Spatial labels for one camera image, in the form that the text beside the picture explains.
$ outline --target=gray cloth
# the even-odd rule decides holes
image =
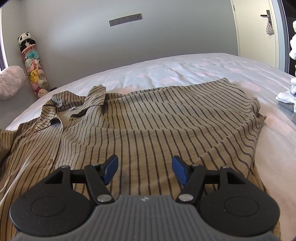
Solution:
[[[284,102],[280,102],[279,104],[283,107],[285,107],[286,109],[290,110],[293,112],[292,114],[292,121],[296,124],[296,113],[294,113],[294,104],[291,103],[284,103]]]

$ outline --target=door handle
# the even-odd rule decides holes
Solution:
[[[260,15],[261,17],[268,17],[268,22],[270,23],[270,25],[272,26],[272,22],[271,22],[271,15],[270,15],[270,11],[266,10],[267,15]]]

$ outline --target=white towel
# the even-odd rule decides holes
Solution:
[[[276,99],[284,103],[296,104],[296,97],[290,91],[279,93]]]

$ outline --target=shirt collar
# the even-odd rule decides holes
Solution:
[[[54,94],[52,98],[42,107],[39,123],[37,124],[34,132],[49,127],[53,119],[59,119],[57,112],[83,105],[82,110],[75,114],[78,116],[84,115],[89,107],[94,105],[103,105],[105,96],[106,87],[102,85],[94,86],[86,97],[78,96],[70,91]]]

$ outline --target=plush toy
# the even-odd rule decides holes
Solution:
[[[45,90],[45,89],[41,89],[41,90],[39,90],[39,92],[38,92],[38,97],[41,98],[41,97],[45,96],[47,93],[48,93],[47,90]]]
[[[31,39],[31,34],[29,32],[23,33],[18,37],[18,42],[20,45],[20,51],[24,51],[25,48],[32,44],[36,44],[35,40]]]
[[[42,69],[38,70],[39,77],[44,76],[44,71]]]
[[[296,32],[296,21],[293,22],[293,28],[294,31]],[[294,60],[296,60],[296,35],[293,36],[293,38],[290,41],[291,44],[291,52],[290,52],[290,57]]]
[[[39,86],[40,89],[48,89],[49,88],[46,79],[39,79],[37,82],[37,85]]]
[[[32,62],[33,62],[33,60],[31,58],[29,58],[25,61],[25,66],[27,69],[31,67]]]
[[[38,93],[39,93],[40,88],[39,88],[38,85],[35,84],[35,83],[31,83],[31,86],[32,86],[32,89],[33,89],[33,91],[34,91],[34,94],[37,96]]]
[[[34,64],[32,64],[32,65],[27,69],[27,73],[31,73],[34,69],[35,69],[35,66],[34,66]]]
[[[35,66],[35,69],[39,69],[41,68],[41,65],[40,65],[40,62],[39,62],[39,59],[33,59],[32,63],[34,64]]]
[[[39,75],[38,75],[38,70],[37,69],[31,72],[30,78],[31,78],[31,83],[37,83],[38,82]]]
[[[33,58],[33,59],[38,59],[39,58],[39,54],[36,51],[36,49],[33,49],[32,51],[30,51],[29,53],[27,53],[27,58]]]

